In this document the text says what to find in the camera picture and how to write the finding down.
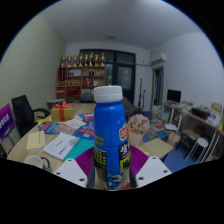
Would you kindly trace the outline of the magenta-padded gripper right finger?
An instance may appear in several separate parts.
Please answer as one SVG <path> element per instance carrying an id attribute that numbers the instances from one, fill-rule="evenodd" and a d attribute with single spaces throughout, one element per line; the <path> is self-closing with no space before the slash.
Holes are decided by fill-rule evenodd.
<path id="1" fill-rule="evenodd" d="M 140 188 L 157 181 L 171 171 L 157 156 L 147 156 L 136 147 L 131 146 L 130 186 Z"/>

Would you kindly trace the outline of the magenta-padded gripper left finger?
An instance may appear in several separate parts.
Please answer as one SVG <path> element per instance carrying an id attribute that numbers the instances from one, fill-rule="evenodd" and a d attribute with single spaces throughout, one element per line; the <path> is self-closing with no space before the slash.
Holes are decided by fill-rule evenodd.
<path id="1" fill-rule="evenodd" d="M 92 189 L 95 184 L 94 148 L 89 148 L 76 159 L 68 158 L 54 172 L 67 181 Z"/>

